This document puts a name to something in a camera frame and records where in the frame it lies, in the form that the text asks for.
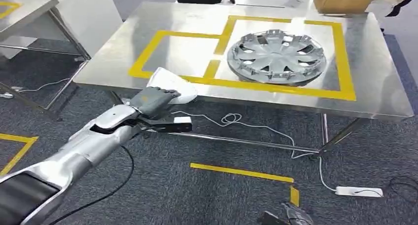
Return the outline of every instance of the white cable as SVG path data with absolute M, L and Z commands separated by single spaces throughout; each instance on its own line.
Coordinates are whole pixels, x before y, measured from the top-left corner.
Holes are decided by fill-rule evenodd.
M 57 82 L 52 82 L 52 83 L 45 84 L 45 85 L 43 85 L 43 86 L 39 87 L 39 88 L 38 88 L 38 89 L 36 89 L 36 90 L 21 90 L 21 91 L 18 91 L 18 92 L 19 92 L 19 93 L 23 93 L 23 92 L 36 92 L 36 91 L 39 91 L 40 89 L 42 89 L 42 88 L 44 88 L 44 87 L 46 87 L 46 86 L 59 84 L 59 83 L 61 83 L 61 82 L 63 82 L 63 81 L 68 81 L 69 79 L 70 79 L 70 78 L 66 78 L 66 79 L 62 79 L 62 80 L 57 81 Z
M 337 191 L 336 189 L 332 189 L 331 187 L 327 186 L 326 183 L 324 182 L 324 178 L 322 177 L 322 157 L 321 156 L 319 156 L 319 177 L 321 178 L 322 184 L 326 188 L 332 190 L 333 192 L 336 192 Z
M 259 126 L 259 125 L 250 125 L 250 124 L 246 124 L 246 123 L 242 123 L 242 122 L 240 122 L 240 120 L 241 120 L 241 118 L 243 117 L 241 114 L 239 114 L 239 113 L 228 113 L 227 115 L 225 115 L 222 119 L 221 119 L 221 123 L 224 123 L 224 125 L 222 125 L 222 124 L 219 124 L 218 122 L 216 122 L 215 120 L 212 120 L 212 119 L 210 119 L 208 116 L 206 116 L 205 114 L 190 114 L 190 113 L 186 113 L 186 112 L 183 112 L 183 111 L 177 111 L 177 112 L 174 112 L 174 113 L 171 113 L 171 114 L 176 114 L 176 113 L 183 113 L 183 114 L 186 114 L 186 115 L 189 115 L 189 116 L 192 116 L 192 117 L 204 117 L 204 118 L 206 118 L 206 119 L 208 119 L 209 121 L 211 121 L 211 122 L 213 122 L 213 123 L 215 123 L 216 125 L 218 125 L 218 126 L 220 126 L 220 127 L 227 127 L 227 126 L 229 126 L 229 125 L 231 125 L 231 124 L 233 124 L 233 123 L 236 123 L 236 124 L 241 124 L 241 125 L 244 125 L 244 126 L 247 126 L 247 127 L 250 127 L 250 128 L 266 128 L 266 129 L 269 129 L 269 130 L 271 130 L 271 131 L 273 131 L 273 132 L 275 132 L 275 133 L 277 133 L 277 134 L 280 134 L 280 135 L 282 135 L 282 136 L 285 136 L 285 137 L 287 137 L 287 138 L 289 138 L 291 141 L 292 141 L 292 145 L 293 146 L 295 146 L 295 141 L 293 140 L 293 138 L 292 137 L 290 137 L 290 136 L 288 136 L 288 135 L 286 135 L 286 134 L 284 134 L 284 133 L 281 133 L 280 131 L 277 131 L 277 130 L 274 130 L 273 128 L 271 128 L 271 127 L 268 127 L 268 126 Z M 233 120 L 231 121 L 231 120 L 228 120 L 228 117 L 234 117 L 233 118 Z
M 176 114 L 176 113 L 182 113 L 182 114 L 186 114 L 186 115 L 192 116 L 192 117 L 204 117 L 204 118 L 208 119 L 209 121 L 211 121 L 211 122 L 215 123 L 216 125 L 218 125 L 220 127 L 223 127 L 223 128 L 224 127 L 227 127 L 227 126 L 229 126 L 229 125 L 231 125 L 233 123 L 241 124 L 241 125 L 244 125 L 244 126 L 247 126 L 247 127 L 250 127 L 250 128 L 267 128 L 267 129 L 269 129 L 269 130 L 271 130 L 271 131 L 273 131 L 273 132 L 275 132 L 277 134 L 280 134 L 282 136 L 285 136 L 285 137 L 289 138 L 292 141 L 292 145 L 295 146 L 295 141 L 293 140 L 292 137 L 290 137 L 290 136 L 288 136 L 288 135 L 286 135 L 286 134 L 284 134 L 284 133 L 282 133 L 280 131 L 274 130 L 271 127 L 268 127 L 268 126 L 259 126 L 259 125 L 250 125 L 250 124 L 245 124 L 245 123 L 240 122 L 240 120 L 241 120 L 241 118 L 243 116 L 241 114 L 239 114 L 239 113 L 228 113 L 223 118 L 221 118 L 221 123 L 223 123 L 224 125 L 219 124 L 217 121 L 209 118 L 205 114 L 190 114 L 190 113 L 186 113 L 186 112 L 183 112 L 183 111 L 176 111 L 176 112 L 173 112 L 171 114 Z M 228 117 L 234 117 L 234 118 L 231 121 L 231 120 L 228 120 Z M 313 153 L 306 153 L 306 154 L 301 154 L 301 155 L 295 156 L 295 151 L 293 150 L 292 151 L 292 155 L 290 156 L 290 158 L 294 160 L 294 159 L 297 159 L 297 158 L 300 158 L 300 157 L 303 157 L 303 156 L 308 156 L 308 155 L 314 155 L 314 154 Z M 336 192 L 337 191 L 337 190 L 332 189 L 331 187 L 327 186 L 325 184 L 325 182 L 324 182 L 324 179 L 322 177 L 322 157 L 319 157 L 319 177 L 321 178 L 322 184 L 326 188 L 332 190 L 333 192 Z

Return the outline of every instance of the yellow tape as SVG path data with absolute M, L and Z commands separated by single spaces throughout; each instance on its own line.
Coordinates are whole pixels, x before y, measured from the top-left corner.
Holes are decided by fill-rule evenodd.
M 0 139 L 4 140 L 12 140 L 26 143 L 23 148 L 12 158 L 12 160 L 0 171 L 0 176 L 7 174 L 16 164 L 17 162 L 26 154 L 26 152 L 32 147 L 38 137 L 22 137 L 22 136 L 15 136 L 15 135 L 6 135 L 0 134 Z
M 151 56 L 152 52 L 156 49 L 161 39 L 166 35 L 171 36 L 183 36 L 183 37 L 195 37 L 195 38 L 213 38 L 219 39 L 218 44 L 215 48 L 214 54 L 223 55 L 226 47 L 229 43 L 232 31 L 235 27 L 237 20 L 247 21 L 263 21 L 263 22 L 283 22 L 290 23 L 291 19 L 280 19 L 280 18 L 268 18 L 268 17 L 250 17 L 250 16 L 229 16 L 225 24 L 222 34 L 202 34 L 202 33 L 188 33 L 188 32 L 172 32 L 172 31 L 158 31 L 151 39 L 150 43 L 141 53 L 137 61 L 134 63 L 132 68 L 129 70 L 129 74 L 138 78 L 150 78 L 151 71 L 142 71 L 142 67 Z M 189 80 L 193 83 L 223 86 L 231 88 L 241 88 L 256 91 L 269 91 L 269 92 L 281 92 L 293 95 L 305 95 L 315 96 L 321 98 L 333 98 L 355 101 L 355 91 L 351 80 L 350 67 L 348 64 L 348 57 L 346 52 L 346 46 L 344 42 L 343 28 L 340 23 L 335 22 L 323 22 L 323 21 L 309 21 L 306 20 L 305 24 L 308 25 L 319 25 L 319 26 L 331 26 L 334 37 L 334 46 L 336 53 L 337 73 L 338 80 L 340 83 L 340 90 L 322 90 L 322 89 L 310 89 L 301 87 L 290 87 L 283 85 L 271 85 L 263 83 L 245 82 L 245 81 L 231 81 L 214 79 L 216 71 L 219 68 L 219 60 L 211 60 L 203 77 L 194 76 L 181 76 L 182 78 Z
M 193 162 L 190 163 L 190 167 L 203 169 L 203 170 L 226 172 L 226 173 L 239 174 L 239 175 L 250 176 L 250 177 L 258 177 L 258 178 L 265 178 L 265 179 L 276 180 L 276 181 L 281 181 L 281 182 L 293 183 L 293 178 L 277 176 L 273 174 L 266 174 L 266 173 L 261 173 L 261 172 L 245 171 L 245 170 L 233 169 L 233 168 L 227 168 L 227 167 L 217 167 L 217 166 L 211 166 L 211 165 L 205 165 L 205 164 L 199 164 L 199 163 L 193 163 Z
M 290 186 L 290 202 L 299 207 L 299 191 Z
M 193 38 L 211 38 L 218 39 L 221 36 L 218 34 L 202 34 L 202 33 L 188 33 L 188 32 L 173 32 L 173 31 L 157 31 L 148 45 L 145 47 L 144 51 L 141 53 L 139 58 L 135 61 L 134 65 L 129 70 L 129 74 L 134 77 L 139 78 L 150 78 L 152 76 L 152 71 L 143 71 L 142 68 L 145 65 L 146 61 L 151 57 L 154 50 L 158 47 L 158 44 L 161 42 L 165 36 L 181 36 L 181 37 L 193 37 Z
M 221 63 L 220 60 L 211 60 L 209 62 L 208 67 L 206 68 L 206 71 L 205 71 L 205 74 L 203 75 L 203 78 L 213 79 L 216 75 L 216 72 L 218 71 L 220 63 Z
M 10 140 L 10 141 L 17 141 L 22 143 L 28 143 L 32 140 L 31 137 L 24 137 L 19 135 L 8 135 L 8 134 L 1 134 L 0 133 L 0 139 L 2 140 Z
M 347 95 L 349 100 L 356 100 L 354 85 L 351 80 L 350 66 L 344 41 L 343 26 L 336 22 L 305 21 L 305 24 L 318 26 L 331 26 L 334 37 L 335 59 L 340 83 L 340 91 Z
M 10 7 L 5 12 L 0 13 L 0 19 L 2 19 L 3 17 L 12 13 L 14 10 L 16 10 L 21 5 L 19 3 L 15 3 L 15 2 L 0 2 L 0 6 L 9 6 Z

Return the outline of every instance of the yellow floor tape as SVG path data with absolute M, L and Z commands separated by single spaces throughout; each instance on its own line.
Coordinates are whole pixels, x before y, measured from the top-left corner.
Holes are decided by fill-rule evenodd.
M 290 186 L 290 202 L 299 207 L 299 191 L 293 186 Z
M 225 172 L 225 173 L 239 174 L 239 175 L 250 176 L 250 177 L 265 178 L 265 179 L 276 180 L 276 181 L 281 181 L 281 182 L 294 183 L 293 178 L 277 176 L 273 174 L 266 174 L 266 173 L 261 173 L 261 172 L 246 171 L 246 170 L 233 169 L 233 168 L 227 168 L 227 167 L 218 167 L 218 166 L 212 166 L 212 165 L 206 165 L 206 164 L 200 164 L 200 163 L 194 163 L 194 162 L 190 163 L 190 167 L 203 169 L 203 170 Z M 293 186 L 290 186 L 290 202 L 299 207 L 299 191 Z
M 211 165 L 205 165 L 205 164 L 199 164 L 199 163 L 190 163 L 191 168 L 198 168 L 198 169 L 204 169 L 204 170 L 211 170 L 211 171 L 217 171 L 217 172 L 226 172 L 226 173 L 233 173 L 233 174 L 239 174 L 239 175 L 245 175 L 250 177 L 259 177 L 259 178 L 265 178 L 270 180 L 276 180 L 281 182 L 289 182 L 293 183 L 293 178 L 290 177 L 283 177 L 283 176 L 277 176 L 273 174 L 266 174 L 261 172 L 252 172 L 252 171 L 245 171 L 240 169 L 232 169 L 227 167 L 217 167 L 217 166 L 211 166 Z
M 0 171 L 0 176 L 7 174 L 16 164 L 17 162 L 26 154 L 26 152 L 32 147 L 35 141 L 38 140 L 39 137 L 24 137 L 18 135 L 8 135 L 8 134 L 1 134 L 0 139 L 2 140 L 10 140 L 16 142 L 25 143 L 23 148 L 12 158 L 12 160 Z

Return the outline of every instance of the gray carpet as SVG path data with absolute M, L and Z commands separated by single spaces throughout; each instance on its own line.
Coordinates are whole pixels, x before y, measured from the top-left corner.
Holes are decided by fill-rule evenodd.
M 396 39 L 387 35 L 386 41 L 416 111 L 418 89 Z M 35 45 L 59 44 L 37 41 Z M 0 60 L 0 81 L 35 88 L 70 76 L 77 66 L 72 57 L 24 51 L 11 61 Z M 58 86 L 51 86 L 27 95 L 46 103 L 58 89 Z M 56 152 L 71 134 L 111 105 L 102 91 L 87 88 L 74 91 L 72 86 L 56 106 L 61 110 L 63 121 L 52 122 L 16 100 L 0 99 L 1 133 L 39 136 L 13 170 Z M 317 147 L 320 144 L 317 114 L 202 101 L 195 101 L 182 110 L 206 113 L 218 120 L 229 112 L 241 113 L 243 122 L 286 132 L 298 145 Z M 266 130 L 244 126 L 221 129 L 201 118 L 193 120 L 196 132 L 288 143 L 287 139 Z M 331 134 L 350 120 L 330 116 Z M 393 176 L 409 175 L 418 179 L 417 123 L 417 117 L 402 123 L 370 121 L 324 157 L 326 183 L 331 187 L 385 188 Z M 391 191 L 385 191 L 385 198 L 336 196 L 321 184 L 318 162 L 307 158 L 291 160 L 289 151 L 156 133 L 137 137 L 126 146 L 136 161 L 135 173 L 126 187 L 60 224 L 254 225 L 264 210 L 285 217 L 280 203 L 289 201 L 289 184 L 192 169 L 191 162 L 292 177 L 300 191 L 301 207 L 318 225 L 418 224 L 416 204 L 406 202 Z M 0 165 L 5 165 L 5 160 L 10 159 L 18 147 L 16 143 L 0 140 Z M 129 165 L 129 158 L 122 150 L 115 152 L 76 185 L 65 204 L 48 221 L 116 188 L 128 174 Z M 400 192 L 409 198 L 418 196 L 412 190 Z

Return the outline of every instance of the cardboard box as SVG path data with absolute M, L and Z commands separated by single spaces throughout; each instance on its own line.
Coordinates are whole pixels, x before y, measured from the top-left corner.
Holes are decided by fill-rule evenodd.
M 363 13 L 372 0 L 313 0 L 319 13 Z

